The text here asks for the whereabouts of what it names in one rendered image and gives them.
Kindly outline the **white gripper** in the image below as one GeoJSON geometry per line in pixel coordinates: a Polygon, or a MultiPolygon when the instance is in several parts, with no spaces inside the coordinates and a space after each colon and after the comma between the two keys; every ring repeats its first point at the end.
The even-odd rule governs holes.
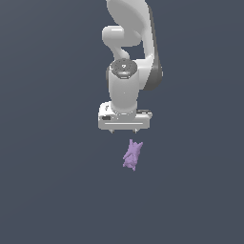
{"type": "Polygon", "coordinates": [[[98,128],[100,130],[138,130],[148,129],[153,113],[149,110],[136,110],[128,113],[119,113],[112,110],[112,102],[102,103],[98,112],[98,128]]]}

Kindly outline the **small purple animal figurine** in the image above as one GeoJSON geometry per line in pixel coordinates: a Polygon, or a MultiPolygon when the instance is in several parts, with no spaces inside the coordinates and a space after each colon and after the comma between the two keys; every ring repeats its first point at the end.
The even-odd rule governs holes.
{"type": "Polygon", "coordinates": [[[130,140],[129,147],[125,155],[123,156],[123,166],[132,169],[135,171],[135,167],[138,161],[140,150],[143,146],[143,143],[136,143],[130,140]]]}

